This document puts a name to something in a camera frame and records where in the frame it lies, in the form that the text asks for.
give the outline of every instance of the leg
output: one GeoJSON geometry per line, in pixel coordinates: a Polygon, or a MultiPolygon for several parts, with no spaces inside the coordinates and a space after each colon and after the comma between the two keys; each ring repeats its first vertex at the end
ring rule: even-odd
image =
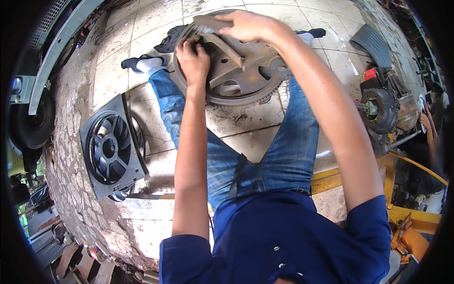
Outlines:
{"type": "Polygon", "coordinates": [[[310,194],[319,126],[294,77],[289,87],[287,113],[259,169],[266,191],[294,189],[310,194]]]}
{"type": "MultiPolygon", "coordinates": [[[[164,125],[178,149],[185,98],[177,85],[170,79],[166,70],[158,70],[152,73],[148,82],[158,99],[164,125]]],[[[210,130],[207,130],[207,141],[208,202],[215,210],[220,203],[228,199],[240,154],[227,146],[210,130]]],[[[257,171],[252,170],[255,168],[254,164],[247,161],[238,182],[239,196],[249,192],[246,189],[253,184],[250,173],[257,173],[257,171]]]]}

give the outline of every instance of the blue shirt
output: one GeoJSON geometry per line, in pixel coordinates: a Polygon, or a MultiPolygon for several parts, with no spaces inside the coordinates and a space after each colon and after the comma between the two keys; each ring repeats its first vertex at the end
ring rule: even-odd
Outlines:
{"type": "Polygon", "coordinates": [[[385,196],[353,208],[345,228],[293,191],[270,191],[222,203],[214,247],[195,235],[161,242],[161,283],[379,283],[390,269],[385,196]]]}

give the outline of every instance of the jeans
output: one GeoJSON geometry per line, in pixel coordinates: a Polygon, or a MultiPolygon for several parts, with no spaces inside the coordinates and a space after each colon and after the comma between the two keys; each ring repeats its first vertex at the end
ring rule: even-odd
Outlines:
{"type": "MultiPolygon", "coordinates": [[[[166,70],[148,75],[161,118],[178,149],[185,98],[166,70]]],[[[260,163],[246,160],[207,129],[208,202],[213,210],[231,198],[270,190],[293,190],[310,195],[319,125],[294,77],[289,87],[286,115],[260,163]]]]}

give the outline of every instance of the dirty floor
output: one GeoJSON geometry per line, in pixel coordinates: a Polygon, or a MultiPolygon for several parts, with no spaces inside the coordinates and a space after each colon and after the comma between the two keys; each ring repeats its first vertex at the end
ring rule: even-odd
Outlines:
{"type": "MultiPolygon", "coordinates": [[[[153,47],[169,29],[191,23],[194,15],[220,9],[269,15],[293,30],[324,28],[326,36],[315,39],[311,47],[354,100],[360,99],[362,73],[372,59],[354,49],[349,39],[369,23],[387,41],[393,67],[408,88],[425,93],[405,36],[374,0],[132,0],[104,15],[53,86],[57,118],[53,144],[44,156],[45,170],[69,230],[89,245],[103,246],[113,257],[141,269],[158,269],[159,243],[171,234],[172,201],[148,210],[109,199],[98,202],[83,167],[78,129],[94,111],[126,92],[131,112],[145,127],[146,164],[151,176],[147,183],[137,183],[134,192],[172,193],[177,151],[160,119],[156,96],[146,83],[146,75],[123,70],[120,62],[145,53],[159,55],[153,47]]],[[[173,54],[164,56],[170,59],[168,70],[174,70],[173,54]]],[[[250,161],[259,162],[280,127],[288,99],[284,81],[264,105],[207,106],[207,126],[250,161]]],[[[336,167],[330,142],[320,130],[314,173],[336,167]]],[[[342,187],[316,194],[313,200],[321,215],[335,223],[345,220],[342,187]]]]}

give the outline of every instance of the workshop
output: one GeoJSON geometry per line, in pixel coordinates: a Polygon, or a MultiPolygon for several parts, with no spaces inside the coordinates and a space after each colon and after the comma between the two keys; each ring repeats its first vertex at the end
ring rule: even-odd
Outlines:
{"type": "Polygon", "coordinates": [[[25,2],[2,2],[5,281],[454,279],[442,1],[25,2]]]}

